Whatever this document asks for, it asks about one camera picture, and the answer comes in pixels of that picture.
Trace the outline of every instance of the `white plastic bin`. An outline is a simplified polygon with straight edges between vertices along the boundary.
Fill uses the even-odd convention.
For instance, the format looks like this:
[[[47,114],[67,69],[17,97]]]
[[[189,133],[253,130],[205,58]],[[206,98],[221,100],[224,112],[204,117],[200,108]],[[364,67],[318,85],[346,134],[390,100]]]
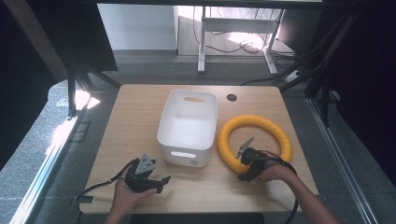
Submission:
[[[203,167],[215,138],[218,101],[200,91],[172,91],[163,109],[157,139],[165,161]]]

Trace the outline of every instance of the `yellow ring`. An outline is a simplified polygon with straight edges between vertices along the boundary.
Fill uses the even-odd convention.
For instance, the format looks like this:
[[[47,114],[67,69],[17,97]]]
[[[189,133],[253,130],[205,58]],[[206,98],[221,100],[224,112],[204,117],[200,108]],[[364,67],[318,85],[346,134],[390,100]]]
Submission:
[[[237,127],[242,125],[257,125],[264,128],[274,135],[280,144],[280,158],[286,162],[291,161],[292,149],[288,136],[283,130],[273,123],[271,120],[257,115],[240,115],[228,120],[221,128],[218,135],[218,148],[224,161],[235,170],[238,174],[242,174],[248,170],[248,167],[241,163],[231,151],[229,144],[230,133]]]

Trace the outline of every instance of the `white desk leg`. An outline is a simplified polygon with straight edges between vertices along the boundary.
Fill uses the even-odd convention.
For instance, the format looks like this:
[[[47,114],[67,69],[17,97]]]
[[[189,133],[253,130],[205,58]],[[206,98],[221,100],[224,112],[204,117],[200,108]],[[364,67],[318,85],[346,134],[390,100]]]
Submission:
[[[198,73],[205,72],[205,7],[202,7],[201,42],[198,51]]]
[[[280,20],[282,19],[282,16],[283,16],[283,11],[284,11],[284,9],[281,9],[275,19],[274,30],[271,34],[271,40],[268,44],[268,47],[266,47],[262,50],[262,53],[264,54],[265,61],[267,61],[268,68],[270,69],[271,76],[273,76],[273,77],[277,76],[277,70],[276,70],[274,61],[272,60],[272,57],[271,57],[271,49],[272,49],[272,46],[274,45],[276,33],[277,33],[277,30],[279,29]]]

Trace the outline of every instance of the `person's left hand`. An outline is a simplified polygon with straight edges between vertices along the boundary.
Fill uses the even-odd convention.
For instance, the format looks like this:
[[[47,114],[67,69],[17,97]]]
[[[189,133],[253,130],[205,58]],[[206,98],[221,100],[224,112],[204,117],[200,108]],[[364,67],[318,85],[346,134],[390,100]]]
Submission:
[[[119,223],[122,218],[128,214],[128,212],[132,211],[140,202],[157,192],[156,189],[148,189],[141,193],[132,191],[124,181],[127,170],[124,171],[121,178],[116,182],[113,204],[111,205],[106,223]]]

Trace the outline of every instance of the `gray carpet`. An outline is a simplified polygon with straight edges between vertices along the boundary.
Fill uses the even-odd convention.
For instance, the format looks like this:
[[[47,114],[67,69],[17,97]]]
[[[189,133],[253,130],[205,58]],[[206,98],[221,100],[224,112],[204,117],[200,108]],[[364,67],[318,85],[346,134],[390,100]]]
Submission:
[[[271,78],[268,68],[264,63],[207,63],[204,75],[197,74],[197,63],[185,60],[183,63],[119,63],[119,72],[106,72],[107,75],[121,84],[187,84],[187,85],[240,85],[257,78]],[[84,112],[78,121],[78,126],[64,148],[59,162],[46,185],[29,223],[76,223],[78,210],[70,204],[71,199],[85,188],[91,167],[99,148],[106,123],[111,113],[112,106],[117,97],[118,90],[114,89],[101,79],[91,76],[95,89],[92,97],[100,100],[100,104]],[[271,85],[273,79],[256,82],[254,85]],[[54,88],[65,88],[65,83],[60,83]],[[308,161],[312,175],[316,181],[319,198],[341,219],[343,223],[363,223],[361,214],[353,201],[351,194],[334,163],[332,154],[328,149],[322,134],[318,129],[308,104],[304,98],[302,83],[283,93],[285,104],[290,113],[294,128],[299,137],[304,154]],[[65,118],[64,111],[58,112],[55,102],[62,97],[67,97],[65,91],[54,92],[53,98],[45,107],[46,113]],[[29,187],[37,167],[42,161],[42,150],[48,147],[44,141],[48,136],[43,128],[53,128],[59,122],[49,115],[40,118],[39,126],[32,129],[32,135],[26,143],[18,148],[8,169],[0,173],[0,188],[2,189],[0,205],[1,223],[8,223],[16,210],[24,192]],[[348,129],[334,106],[330,107],[330,123],[334,135],[339,141],[343,153],[346,155],[354,175],[359,180],[362,190],[367,195],[378,223],[395,223],[396,190],[387,180],[379,166],[362,145],[359,139]],[[34,148],[40,152],[31,151],[25,156],[24,165],[20,158],[26,150]],[[266,213],[265,223],[283,223],[289,213]],[[82,215],[80,223],[100,223],[106,215]],[[128,223],[131,217],[124,219]],[[292,223],[306,223],[304,216],[298,213]]]

